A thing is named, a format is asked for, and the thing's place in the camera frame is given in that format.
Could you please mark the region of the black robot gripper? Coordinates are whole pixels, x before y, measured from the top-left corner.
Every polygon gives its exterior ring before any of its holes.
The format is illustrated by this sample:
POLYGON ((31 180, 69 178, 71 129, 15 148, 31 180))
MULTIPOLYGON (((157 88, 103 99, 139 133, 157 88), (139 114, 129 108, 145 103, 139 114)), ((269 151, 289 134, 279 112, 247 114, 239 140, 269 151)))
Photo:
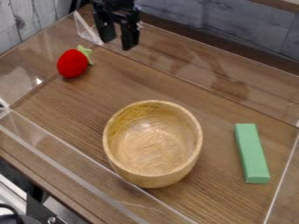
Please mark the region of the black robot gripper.
POLYGON ((141 10, 137 8, 135 0, 93 0, 94 20, 98 28, 98 34, 105 43, 117 38, 117 28, 111 16, 107 12, 127 11, 127 15, 121 20, 122 46, 129 51, 139 44, 141 29, 141 10))

